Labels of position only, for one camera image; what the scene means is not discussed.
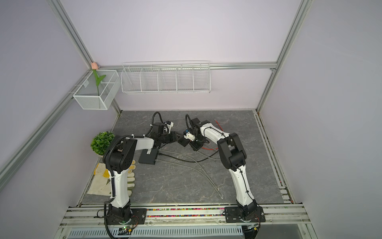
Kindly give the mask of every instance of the white wire rack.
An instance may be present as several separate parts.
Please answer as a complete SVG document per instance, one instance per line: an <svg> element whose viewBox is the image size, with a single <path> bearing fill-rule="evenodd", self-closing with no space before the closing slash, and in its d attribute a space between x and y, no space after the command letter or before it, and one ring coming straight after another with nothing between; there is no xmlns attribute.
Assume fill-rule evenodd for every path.
<svg viewBox="0 0 382 239"><path fill-rule="evenodd" d="M209 62L186 64L127 65L121 72L126 94L193 93L211 91Z"/></svg>
<svg viewBox="0 0 382 239"><path fill-rule="evenodd" d="M97 70L98 76L106 75L97 90L96 78L93 73L85 78L73 97L83 109L107 110L121 87L121 81L116 70Z"/></svg>

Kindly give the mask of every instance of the green artificial plant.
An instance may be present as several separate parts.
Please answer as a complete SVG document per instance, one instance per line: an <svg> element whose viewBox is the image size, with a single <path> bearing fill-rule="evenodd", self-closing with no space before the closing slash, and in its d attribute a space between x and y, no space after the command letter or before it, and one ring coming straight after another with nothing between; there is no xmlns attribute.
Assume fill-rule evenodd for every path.
<svg viewBox="0 0 382 239"><path fill-rule="evenodd" d="M98 92L98 96L99 96L98 86L99 86L99 83L101 83L101 81L105 78L106 75L102 75L102 76L98 77L97 71L95 69L93 69L93 74L94 74L94 77L95 77L95 84L97 86L97 92Z"/></svg>
<svg viewBox="0 0 382 239"><path fill-rule="evenodd" d="M90 146L95 153L103 155L106 149L109 147L110 143L113 141L114 137L115 135L109 131L99 133L93 138Z"/></svg>

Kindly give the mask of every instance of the gray marble tabletop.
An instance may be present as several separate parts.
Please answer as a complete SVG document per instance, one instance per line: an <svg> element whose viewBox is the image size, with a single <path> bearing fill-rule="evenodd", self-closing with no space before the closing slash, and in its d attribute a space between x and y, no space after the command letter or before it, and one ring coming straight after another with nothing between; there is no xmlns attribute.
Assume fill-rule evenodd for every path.
<svg viewBox="0 0 382 239"><path fill-rule="evenodd" d="M114 133L145 134L151 123L154 111L123 111ZM237 133L247 153L246 172L251 191L257 203L283 203L267 152L265 150L259 129L252 111L162 111L163 121L174 122L172 130L183 133L186 129L185 114L191 119L197 117L200 121L208 120L216 127L219 122L225 132ZM175 142L165 145L165 150L183 153L196 160L205 157L193 151L189 145L181 146ZM200 152L211 155L213 150L200 149ZM184 160L187 157L162 152ZM136 151L135 187L132 188L131 201L134 203L236 203L236 192L229 171L220 160L207 159L200 165L219 187L223 199L219 197L211 184L198 172L157 160L155 165L140 164L138 159L141 152ZM193 167L202 171L196 163L186 163L167 156L158 159ZM100 204L108 199L107 196L86 194L83 204Z"/></svg>

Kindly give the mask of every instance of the white wall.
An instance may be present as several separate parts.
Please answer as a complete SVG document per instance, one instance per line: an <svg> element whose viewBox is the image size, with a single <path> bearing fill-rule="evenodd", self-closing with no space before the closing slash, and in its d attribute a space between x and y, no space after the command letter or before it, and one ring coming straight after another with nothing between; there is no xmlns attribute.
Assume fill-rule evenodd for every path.
<svg viewBox="0 0 382 239"><path fill-rule="evenodd" d="M0 192L1 238L53 238L96 165L92 138L110 130L115 116L113 108L85 111L73 101Z"/></svg>
<svg viewBox="0 0 382 239"><path fill-rule="evenodd" d="M381 12L314 1L261 111L319 238L380 238Z"/></svg>
<svg viewBox="0 0 382 239"><path fill-rule="evenodd" d="M93 59L276 61L300 0L62 0Z"/></svg>
<svg viewBox="0 0 382 239"><path fill-rule="evenodd" d="M254 109L270 69L211 70L210 93L125 94L116 100L123 110Z"/></svg>
<svg viewBox="0 0 382 239"><path fill-rule="evenodd" d="M87 67L45 0L2 1L0 33L1 167Z"/></svg>

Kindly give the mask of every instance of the white label sticker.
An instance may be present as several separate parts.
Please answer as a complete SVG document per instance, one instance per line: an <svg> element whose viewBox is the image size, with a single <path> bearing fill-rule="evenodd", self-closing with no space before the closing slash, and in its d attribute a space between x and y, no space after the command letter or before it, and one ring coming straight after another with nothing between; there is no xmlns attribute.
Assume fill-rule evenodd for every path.
<svg viewBox="0 0 382 239"><path fill-rule="evenodd" d="M89 81L86 80L86 81L84 82L84 87L86 88L88 84L89 84Z"/></svg>

